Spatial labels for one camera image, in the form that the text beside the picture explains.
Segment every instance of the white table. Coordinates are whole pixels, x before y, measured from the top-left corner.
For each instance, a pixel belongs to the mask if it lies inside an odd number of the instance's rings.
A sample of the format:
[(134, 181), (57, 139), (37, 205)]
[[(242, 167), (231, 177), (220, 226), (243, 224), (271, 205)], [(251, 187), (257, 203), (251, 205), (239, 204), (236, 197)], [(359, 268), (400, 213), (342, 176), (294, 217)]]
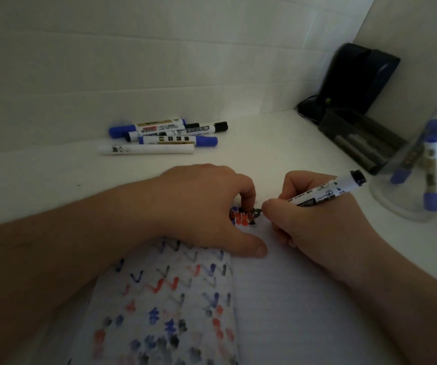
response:
[[(218, 147), (198, 148), (193, 155), (98, 155), (97, 145), (115, 143), (111, 140), (0, 153), (0, 222), (154, 177), (175, 165), (210, 162), (247, 174), (255, 182), (259, 206), (281, 192), (289, 170), (344, 174), (359, 168), (294, 111), (230, 120), (228, 132), (217, 136)], [(385, 240), (437, 278), (437, 219), (427, 224), (406, 221), (380, 206), (366, 186), (355, 196)], [(11, 363), (29, 362), (45, 330), (21, 347)]]

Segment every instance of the pile of markers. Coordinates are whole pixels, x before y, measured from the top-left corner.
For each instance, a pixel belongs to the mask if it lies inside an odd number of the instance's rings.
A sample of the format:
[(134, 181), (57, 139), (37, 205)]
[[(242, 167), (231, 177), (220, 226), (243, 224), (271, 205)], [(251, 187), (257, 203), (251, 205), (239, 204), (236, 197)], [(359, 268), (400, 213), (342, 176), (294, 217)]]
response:
[(416, 162), (424, 155), (426, 191), (423, 206), (427, 211), (437, 211), (437, 119), (430, 120), (416, 139), (399, 167), (391, 177), (392, 184), (403, 184), (411, 175)]
[(218, 138), (207, 134), (225, 132), (227, 122), (186, 124), (185, 119), (171, 119), (109, 129), (112, 138), (124, 138), (130, 144), (104, 145), (98, 148), (102, 155), (128, 154), (190, 154), (195, 147), (215, 147)]

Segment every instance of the person's left hand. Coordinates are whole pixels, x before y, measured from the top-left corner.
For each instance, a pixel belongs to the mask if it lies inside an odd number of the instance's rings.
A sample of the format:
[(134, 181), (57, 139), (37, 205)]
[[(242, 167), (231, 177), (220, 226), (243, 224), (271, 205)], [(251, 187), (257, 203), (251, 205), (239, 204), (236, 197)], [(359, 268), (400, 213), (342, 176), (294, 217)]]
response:
[[(256, 193), (251, 178), (227, 166), (204, 164), (177, 166), (137, 184), (145, 185), (145, 203), (161, 235), (195, 246), (221, 248), (238, 256), (263, 258), (268, 253), (260, 238), (241, 232), (229, 219), (238, 194), (244, 210), (252, 210)], [(128, 197), (133, 195), (131, 187), (137, 184), (124, 185)]]

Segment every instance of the tiled wall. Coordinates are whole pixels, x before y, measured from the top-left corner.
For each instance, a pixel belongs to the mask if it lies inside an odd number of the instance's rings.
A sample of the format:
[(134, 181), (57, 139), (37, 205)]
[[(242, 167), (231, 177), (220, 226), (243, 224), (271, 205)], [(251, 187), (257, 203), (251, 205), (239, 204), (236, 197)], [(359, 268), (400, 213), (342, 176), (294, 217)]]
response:
[(368, 114), (409, 138), (437, 108), (437, 0), (375, 0), (355, 43), (402, 58)]
[(0, 0), (0, 151), (290, 110), (373, 0)]

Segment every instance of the open notebook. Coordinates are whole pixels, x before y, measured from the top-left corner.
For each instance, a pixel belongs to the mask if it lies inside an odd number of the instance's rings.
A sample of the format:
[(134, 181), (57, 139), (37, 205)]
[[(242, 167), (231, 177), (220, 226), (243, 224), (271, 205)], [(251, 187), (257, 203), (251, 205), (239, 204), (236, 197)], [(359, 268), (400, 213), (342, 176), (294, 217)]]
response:
[(277, 245), (259, 214), (234, 208), (231, 220), (264, 240), (266, 259), (160, 239), (115, 264), (97, 281), (69, 363), (402, 363), (346, 290)]

